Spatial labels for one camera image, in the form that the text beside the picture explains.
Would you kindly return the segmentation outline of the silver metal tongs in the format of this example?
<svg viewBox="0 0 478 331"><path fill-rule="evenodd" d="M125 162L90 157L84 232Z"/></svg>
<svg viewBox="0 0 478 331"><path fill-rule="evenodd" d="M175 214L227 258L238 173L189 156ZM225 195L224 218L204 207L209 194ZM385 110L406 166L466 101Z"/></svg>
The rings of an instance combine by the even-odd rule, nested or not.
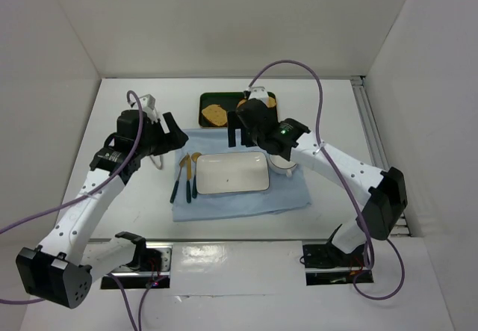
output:
<svg viewBox="0 0 478 331"><path fill-rule="evenodd" d="M163 169L163 157L162 155L150 155L150 161L153 163L156 169L162 170Z"/></svg>

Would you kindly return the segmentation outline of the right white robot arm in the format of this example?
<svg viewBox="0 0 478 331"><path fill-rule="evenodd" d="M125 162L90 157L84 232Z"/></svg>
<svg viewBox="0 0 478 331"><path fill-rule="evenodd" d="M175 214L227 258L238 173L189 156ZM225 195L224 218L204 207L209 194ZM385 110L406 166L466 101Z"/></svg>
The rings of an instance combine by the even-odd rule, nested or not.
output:
<svg viewBox="0 0 478 331"><path fill-rule="evenodd" d="M229 146L235 146L239 130L244 146L257 146L269 155L308 168L346 191L356 217L332 233L326 251L330 259L338 261L363 250L365 264L373 267L372 241L386 240L408 205L403 173L395 167L382 170L359 161L319 140L294 119L279 121L258 99L228 112L227 119Z"/></svg>

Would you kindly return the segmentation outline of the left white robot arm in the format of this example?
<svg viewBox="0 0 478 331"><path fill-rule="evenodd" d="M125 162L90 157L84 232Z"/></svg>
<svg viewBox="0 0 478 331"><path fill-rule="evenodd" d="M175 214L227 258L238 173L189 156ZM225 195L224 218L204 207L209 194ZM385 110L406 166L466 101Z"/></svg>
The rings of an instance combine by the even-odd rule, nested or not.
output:
<svg viewBox="0 0 478 331"><path fill-rule="evenodd" d="M139 169L142 158L181 149L187 135L173 115L163 115L168 132L144 111L126 110L117 119L117 130L95 154L78 201L69 205L53 230L33 249L24 247L16 266L25 291L69 309L78 307L91 285L118 267L147 267L160 253L146 239L119 232L103 250L87 248L93 231L114 199Z"/></svg>

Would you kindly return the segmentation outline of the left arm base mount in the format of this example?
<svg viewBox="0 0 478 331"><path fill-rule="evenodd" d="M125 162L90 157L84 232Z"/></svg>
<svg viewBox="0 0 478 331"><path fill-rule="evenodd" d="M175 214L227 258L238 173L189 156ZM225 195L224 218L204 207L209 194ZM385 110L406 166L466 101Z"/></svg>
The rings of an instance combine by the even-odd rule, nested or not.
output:
<svg viewBox="0 0 478 331"><path fill-rule="evenodd" d="M120 266L111 271L125 290L167 289L170 287L172 244L148 243L148 256L135 270Z"/></svg>

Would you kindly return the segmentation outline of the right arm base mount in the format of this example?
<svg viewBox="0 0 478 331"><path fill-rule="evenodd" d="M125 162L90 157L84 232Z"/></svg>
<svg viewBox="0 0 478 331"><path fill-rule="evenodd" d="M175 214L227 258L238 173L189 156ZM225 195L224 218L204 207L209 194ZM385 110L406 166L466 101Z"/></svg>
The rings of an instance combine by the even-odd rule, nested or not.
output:
<svg viewBox="0 0 478 331"><path fill-rule="evenodd" d="M307 286L352 284L355 276L364 273L357 283L373 283L372 272L364 266L364 246L350 254L331 250L327 244L303 244L299 263L305 268Z"/></svg>

